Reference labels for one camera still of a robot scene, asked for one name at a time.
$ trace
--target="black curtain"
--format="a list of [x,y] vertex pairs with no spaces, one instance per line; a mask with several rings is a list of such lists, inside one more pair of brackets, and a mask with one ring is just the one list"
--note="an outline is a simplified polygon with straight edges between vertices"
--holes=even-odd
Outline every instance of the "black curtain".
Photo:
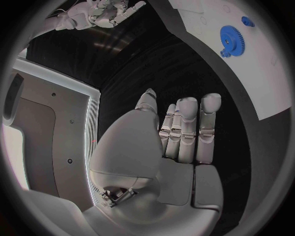
[[149,4],[113,29],[46,33],[30,43],[27,59],[100,89],[98,139],[134,109],[148,88],[157,93],[160,125],[179,98],[193,96],[200,102],[207,93],[221,94],[213,165],[222,180],[224,209],[212,235],[224,235],[238,224],[251,181],[250,150],[238,109],[209,65],[166,30]]

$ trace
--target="black fabric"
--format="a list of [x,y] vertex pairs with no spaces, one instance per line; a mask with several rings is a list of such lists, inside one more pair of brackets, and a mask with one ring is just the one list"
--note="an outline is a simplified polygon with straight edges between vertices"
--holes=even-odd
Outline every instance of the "black fabric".
[[221,94],[213,164],[224,188],[224,209],[212,235],[224,235],[238,224],[251,181],[249,144],[239,111],[211,67],[166,30],[149,4],[114,29],[42,35],[30,43],[27,59],[100,89],[98,139],[134,109],[148,88],[157,93],[160,125],[168,106],[179,98],[193,96],[200,102],[206,93]]

